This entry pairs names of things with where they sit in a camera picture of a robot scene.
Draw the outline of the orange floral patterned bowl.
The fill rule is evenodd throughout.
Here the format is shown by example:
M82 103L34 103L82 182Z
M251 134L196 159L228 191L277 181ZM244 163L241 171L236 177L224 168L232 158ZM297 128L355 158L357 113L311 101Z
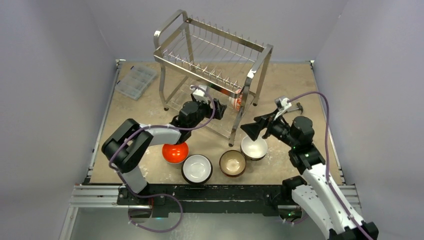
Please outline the orange floral patterned bowl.
M234 97L229 96L228 101L229 101L230 105L232 106L233 110L238 112L241 108L241 103L242 103L242 98L243 98L243 90L238 89L235 93L238 94L238 97L234 98Z

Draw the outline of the stainless steel dish rack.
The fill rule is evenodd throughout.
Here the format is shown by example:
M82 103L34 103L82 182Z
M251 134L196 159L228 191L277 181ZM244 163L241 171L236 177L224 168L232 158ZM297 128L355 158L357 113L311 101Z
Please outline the stainless steel dish rack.
M191 85L207 86L213 98L227 105L222 120L212 121L208 128L233 146L242 118L250 106L258 104L274 47L189 16L182 9L155 31L153 42L163 109L180 110L191 100ZM242 89L242 102L235 111L229 97L237 98L238 89Z

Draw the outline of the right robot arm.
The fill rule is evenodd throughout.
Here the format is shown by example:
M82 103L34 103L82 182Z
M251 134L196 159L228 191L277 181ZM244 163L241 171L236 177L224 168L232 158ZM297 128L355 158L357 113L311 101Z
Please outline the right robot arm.
M327 240L376 240L379 230L366 222L343 195L327 169L324 157L313 143L313 122L297 116L292 124L275 119L274 114L254 118L240 127L251 140L273 136L290 147L289 160L298 170L294 180L284 180L280 196L288 204L297 203L319 227Z

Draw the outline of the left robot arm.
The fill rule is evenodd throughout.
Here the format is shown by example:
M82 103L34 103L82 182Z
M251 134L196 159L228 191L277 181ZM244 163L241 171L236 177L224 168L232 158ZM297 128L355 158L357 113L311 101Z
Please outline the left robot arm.
M144 125L132 118L126 119L103 143L101 152L109 161L126 187L129 197L138 205L146 203L148 182L139 169L139 163L150 146L182 144L192 131L202 128L201 122L221 120L227 105L214 98L212 101L187 101L178 114L166 125Z

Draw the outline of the brown bowl tan inside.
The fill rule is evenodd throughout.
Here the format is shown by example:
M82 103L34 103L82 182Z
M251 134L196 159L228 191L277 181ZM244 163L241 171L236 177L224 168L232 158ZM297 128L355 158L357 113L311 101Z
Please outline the brown bowl tan inside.
M219 168L228 177L236 178L241 176L245 172L246 166L247 160L238 150L228 150L219 159Z

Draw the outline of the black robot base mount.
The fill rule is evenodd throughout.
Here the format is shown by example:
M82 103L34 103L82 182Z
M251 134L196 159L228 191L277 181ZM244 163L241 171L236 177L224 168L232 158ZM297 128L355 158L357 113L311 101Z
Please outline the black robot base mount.
M168 184L149 183L138 194L126 187L118 189L117 204L130 208L152 207L153 217L166 218L170 213L260 214L275 217L300 207L292 191L306 181L295 176L281 184Z

